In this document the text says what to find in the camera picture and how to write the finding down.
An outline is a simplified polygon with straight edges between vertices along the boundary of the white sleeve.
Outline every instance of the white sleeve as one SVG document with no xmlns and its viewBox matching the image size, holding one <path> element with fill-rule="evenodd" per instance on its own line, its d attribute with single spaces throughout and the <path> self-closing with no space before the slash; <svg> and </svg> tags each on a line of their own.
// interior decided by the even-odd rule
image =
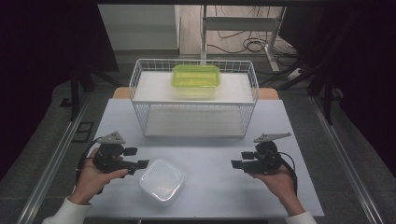
<svg viewBox="0 0 396 224">
<path fill-rule="evenodd" d="M 78 205 L 71 203 L 67 198 L 64 199 L 64 204 L 53 217 L 44 219 L 43 224 L 65 224 L 74 223 L 82 224 L 85 216 L 91 209 L 91 205 Z"/>
<path fill-rule="evenodd" d="M 316 224 L 310 212 L 304 212 L 294 217 L 285 217 L 288 224 Z"/>
</svg>

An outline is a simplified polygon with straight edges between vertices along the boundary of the human hand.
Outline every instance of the human hand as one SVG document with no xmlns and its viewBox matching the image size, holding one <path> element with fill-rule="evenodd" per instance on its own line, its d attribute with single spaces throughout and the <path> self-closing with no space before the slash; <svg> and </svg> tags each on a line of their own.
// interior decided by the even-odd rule
<svg viewBox="0 0 396 224">
<path fill-rule="evenodd" d="M 96 148 L 90 155 L 93 158 L 98 148 Z M 106 184 L 110 183 L 112 179 L 121 178 L 128 174 L 127 169 L 117 170 L 109 174 L 104 174 L 96 168 L 92 159 L 85 160 L 79 176 L 77 185 L 69 201 L 75 204 L 88 204 L 89 201 L 97 194 Z"/>
<path fill-rule="evenodd" d="M 284 165 L 281 165 L 279 169 L 271 175 L 250 175 L 264 182 L 268 189 L 279 199 L 279 201 L 285 207 L 289 216 L 296 216 L 305 212 L 303 206 L 297 198 L 297 195 L 294 192 L 291 175 Z"/>
</svg>

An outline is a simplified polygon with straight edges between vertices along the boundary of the white table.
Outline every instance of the white table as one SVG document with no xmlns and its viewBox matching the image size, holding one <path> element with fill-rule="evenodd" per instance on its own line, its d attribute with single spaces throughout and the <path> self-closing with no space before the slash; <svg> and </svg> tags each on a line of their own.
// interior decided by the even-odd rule
<svg viewBox="0 0 396 224">
<path fill-rule="evenodd" d="M 254 151 L 253 139 L 262 133 L 291 133 L 275 140 L 279 151 L 296 163 L 298 196 L 313 216 L 324 216 L 303 156 L 280 100 L 258 101 L 246 137 L 241 138 L 145 138 L 130 100 L 110 99 L 96 137 L 119 132 L 125 147 L 138 147 L 127 161 L 164 159 L 185 176 L 185 185 L 174 203 L 160 207 L 148 200 L 138 179 L 145 170 L 113 180 L 92 199 L 88 217 L 122 219 L 257 219 L 285 217 L 278 199 L 257 179 L 235 170 L 231 160 L 240 152 Z"/>
</svg>

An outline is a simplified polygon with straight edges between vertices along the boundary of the white wire basket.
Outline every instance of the white wire basket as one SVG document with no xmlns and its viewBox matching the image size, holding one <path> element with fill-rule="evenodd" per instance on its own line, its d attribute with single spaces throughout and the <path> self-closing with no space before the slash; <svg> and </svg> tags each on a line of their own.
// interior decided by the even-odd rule
<svg viewBox="0 0 396 224">
<path fill-rule="evenodd" d="M 179 64 L 215 65 L 221 84 L 205 98 L 184 98 L 171 85 Z M 244 137 L 259 97 L 249 61 L 139 59 L 129 92 L 145 136 Z"/>
</svg>

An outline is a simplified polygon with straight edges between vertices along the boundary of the green plastic container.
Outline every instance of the green plastic container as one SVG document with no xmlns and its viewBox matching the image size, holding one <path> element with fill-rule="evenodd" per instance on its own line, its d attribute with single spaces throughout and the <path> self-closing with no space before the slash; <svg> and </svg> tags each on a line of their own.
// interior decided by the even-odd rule
<svg viewBox="0 0 396 224">
<path fill-rule="evenodd" d="M 171 84 L 177 88 L 179 98 L 209 99 L 220 85 L 220 71 L 215 65 L 176 65 L 173 68 Z"/>
</svg>

